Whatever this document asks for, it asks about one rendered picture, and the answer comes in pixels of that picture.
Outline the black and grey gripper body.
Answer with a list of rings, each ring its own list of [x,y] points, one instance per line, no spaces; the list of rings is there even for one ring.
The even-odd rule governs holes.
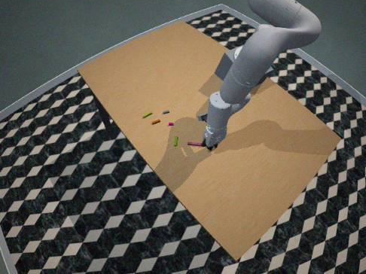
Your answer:
[[[227,135],[227,127],[225,131],[219,132],[216,134],[216,132],[212,132],[211,130],[208,130],[208,126],[206,126],[204,133],[203,133],[203,140],[206,139],[206,146],[211,147],[220,141],[224,140]]]

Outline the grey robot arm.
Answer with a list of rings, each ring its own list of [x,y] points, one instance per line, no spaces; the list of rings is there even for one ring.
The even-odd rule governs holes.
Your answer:
[[[225,131],[229,118],[250,101],[250,92],[282,51],[312,44],[321,33],[318,17],[295,0],[248,0],[248,4],[271,25],[259,25],[236,49],[220,91],[209,97],[208,113],[197,116],[212,132]]]

